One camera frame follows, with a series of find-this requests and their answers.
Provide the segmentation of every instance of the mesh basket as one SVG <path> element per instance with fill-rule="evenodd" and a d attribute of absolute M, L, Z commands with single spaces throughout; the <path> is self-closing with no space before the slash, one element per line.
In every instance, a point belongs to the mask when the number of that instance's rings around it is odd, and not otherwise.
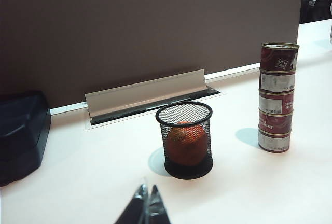
<path fill-rule="evenodd" d="M 199 102 L 181 102 L 159 109 L 165 169 L 180 179 L 206 175 L 213 166 L 210 122 L 212 109 Z"/>

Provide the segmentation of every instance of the black office chair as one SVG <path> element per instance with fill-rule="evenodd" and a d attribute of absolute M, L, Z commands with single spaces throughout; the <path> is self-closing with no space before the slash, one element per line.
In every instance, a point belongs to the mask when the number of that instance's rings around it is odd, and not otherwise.
<path fill-rule="evenodd" d="M 307 23 L 309 0 L 301 0 L 300 23 Z"/>
<path fill-rule="evenodd" d="M 330 10 L 332 0 L 316 0 L 311 12 L 312 21 L 320 21 L 332 18 Z"/>

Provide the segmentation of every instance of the canned tomato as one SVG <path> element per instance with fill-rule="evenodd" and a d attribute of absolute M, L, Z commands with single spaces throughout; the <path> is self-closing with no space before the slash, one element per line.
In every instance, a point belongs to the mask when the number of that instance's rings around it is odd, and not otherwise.
<path fill-rule="evenodd" d="M 294 90 L 289 93 L 259 92 L 259 109 L 268 114 L 290 114 L 293 111 Z"/>
<path fill-rule="evenodd" d="M 271 71 L 296 69 L 299 46 L 289 43 L 262 44 L 260 68 Z"/>
<path fill-rule="evenodd" d="M 259 110 L 258 126 L 263 131 L 272 134 L 287 133 L 292 129 L 292 113 L 275 115 Z"/>
<path fill-rule="evenodd" d="M 259 89 L 267 93 L 284 93 L 294 89 L 295 70 L 268 71 L 260 69 Z"/>
<path fill-rule="evenodd" d="M 285 152 L 289 149 L 290 136 L 290 131 L 283 134 L 272 134 L 259 129 L 258 144 L 263 150 L 269 152 Z"/>

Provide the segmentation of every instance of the desk surface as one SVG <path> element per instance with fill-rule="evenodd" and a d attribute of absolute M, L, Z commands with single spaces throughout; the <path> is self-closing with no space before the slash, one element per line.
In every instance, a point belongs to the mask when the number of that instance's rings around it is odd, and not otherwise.
<path fill-rule="evenodd" d="M 332 222 L 332 20 L 299 28 L 291 147 L 257 146 L 258 73 L 210 86 L 213 169 L 167 176 L 155 113 L 86 130 L 85 111 L 52 116 L 41 167 L 1 189 L 1 223 L 113 223 L 142 178 L 172 223 Z"/>

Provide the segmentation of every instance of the orange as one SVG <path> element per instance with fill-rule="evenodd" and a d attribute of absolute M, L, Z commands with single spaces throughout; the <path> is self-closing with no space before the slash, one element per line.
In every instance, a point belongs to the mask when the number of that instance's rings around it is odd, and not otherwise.
<path fill-rule="evenodd" d="M 197 165 L 206 156 L 209 141 L 207 136 L 201 125 L 173 127 L 165 140 L 166 154 L 170 160 L 180 165 Z"/>

